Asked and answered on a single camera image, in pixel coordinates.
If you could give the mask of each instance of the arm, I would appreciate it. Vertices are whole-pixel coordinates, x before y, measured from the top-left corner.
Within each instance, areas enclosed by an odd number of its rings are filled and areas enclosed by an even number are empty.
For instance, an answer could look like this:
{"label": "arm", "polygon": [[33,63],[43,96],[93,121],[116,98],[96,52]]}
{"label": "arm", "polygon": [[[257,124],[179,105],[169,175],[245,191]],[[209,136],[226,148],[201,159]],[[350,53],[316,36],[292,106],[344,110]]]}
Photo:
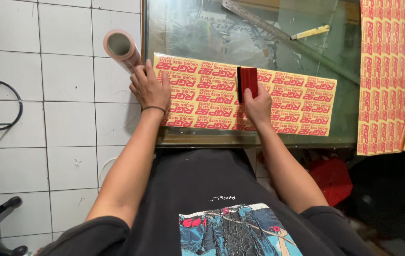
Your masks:
{"label": "arm", "polygon": [[272,99],[262,84],[258,96],[252,98],[245,90],[248,118],[255,126],[277,195],[295,212],[301,213],[312,206],[327,206],[327,201],[316,182],[294,159],[270,123]]}
{"label": "arm", "polygon": [[150,60],[147,60],[145,67],[136,67],[131,81],[130,90],[144,111],[133,136],[106,175],[86,221],[101,216],[115,216],[131,227],[147,187],[156,136],[164,116],[160,108],[168,108],[171,86],[167,73],[163,74],[162,85],[157,81]]}

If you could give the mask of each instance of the sticker sheet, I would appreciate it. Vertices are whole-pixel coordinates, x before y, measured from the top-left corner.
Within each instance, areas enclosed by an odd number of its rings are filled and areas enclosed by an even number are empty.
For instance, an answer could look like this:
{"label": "sticker sheet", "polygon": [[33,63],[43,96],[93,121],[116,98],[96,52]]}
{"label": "sticker sheet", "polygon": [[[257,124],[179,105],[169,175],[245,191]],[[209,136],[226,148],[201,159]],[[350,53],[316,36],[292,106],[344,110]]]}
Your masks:
{"label": "sticker sheet", "polygon": [[[158,80],[167,71],[171,107],[162,125],[254,131],[239,104],[237,66],[155,53]],[[258,69],[258,82],[272,96],[277,133],[328,136],[337,80]]]}
{"label": "sticker sheet", "polygon": [[400,152],[405,123],[405,0],[361,2],[357,154]]}

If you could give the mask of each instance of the black cable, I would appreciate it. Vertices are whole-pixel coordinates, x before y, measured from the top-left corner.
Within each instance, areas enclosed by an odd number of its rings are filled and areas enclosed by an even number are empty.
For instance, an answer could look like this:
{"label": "black cable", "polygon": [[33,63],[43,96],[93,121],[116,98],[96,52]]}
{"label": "black cable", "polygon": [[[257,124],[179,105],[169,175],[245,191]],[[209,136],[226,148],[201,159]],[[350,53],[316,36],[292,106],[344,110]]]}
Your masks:
{"label": "black cable", "polygon": [[17,123],[17,121],[19,121],[19,119],[22,116],[23,105],[22,105],[21,97],[19,96],[17,91],[14,90],[14,88],[11,85],[9,85],[5,82],[2,82],[2,81],[0,81],[0,84],[5,85],[6,87],[10,88],[12,90],[12,92],[16,95],[17,100],[19,101],[19,113],[17,114],[16,119],[14,121],[12,121],[12,123],[0,123],[0,125],[5,125],[5,127],[0,128],[0,131],[1,131],[1,130],[6,130],[6,129],[10,128],[11,126],[15,125]]}

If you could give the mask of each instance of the black t-shirt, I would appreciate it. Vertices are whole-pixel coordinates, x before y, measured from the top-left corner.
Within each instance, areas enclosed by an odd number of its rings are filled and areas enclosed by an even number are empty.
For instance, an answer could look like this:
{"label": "black t-shirt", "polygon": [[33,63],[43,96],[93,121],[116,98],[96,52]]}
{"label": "black t-shirt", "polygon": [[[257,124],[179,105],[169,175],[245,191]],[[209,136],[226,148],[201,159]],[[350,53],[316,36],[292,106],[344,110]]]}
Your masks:
{"label": "black t-shirt", "polygon": [[297,214],[231,150],[158,157],[130,229],[106,216],[64,232],[41,256],[375,255],[328,206]]}

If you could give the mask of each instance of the yellow utility knife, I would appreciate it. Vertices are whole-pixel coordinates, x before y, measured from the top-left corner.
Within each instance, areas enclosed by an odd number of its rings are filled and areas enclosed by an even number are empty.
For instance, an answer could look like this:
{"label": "yellow utility knife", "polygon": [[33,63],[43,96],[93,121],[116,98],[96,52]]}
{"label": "yellow utility knife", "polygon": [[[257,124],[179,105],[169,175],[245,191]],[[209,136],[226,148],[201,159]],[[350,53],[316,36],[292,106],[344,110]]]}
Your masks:
{"label": "yellow utility knife", "polygon": [[311,30],[307,30],[305,32],[298,33],[298,34],[290,37],[290,39],[291,40],[296,40],[296,39],[299,39],[299,38],[309,37],[309,36],[317,35],[317,34],[320,34],[320,33],[323,33],[323,32],[327,32],[327,31],[329,31],[329,25],[320,26],[319,28],[314,28],[314,29],[311,29]]}

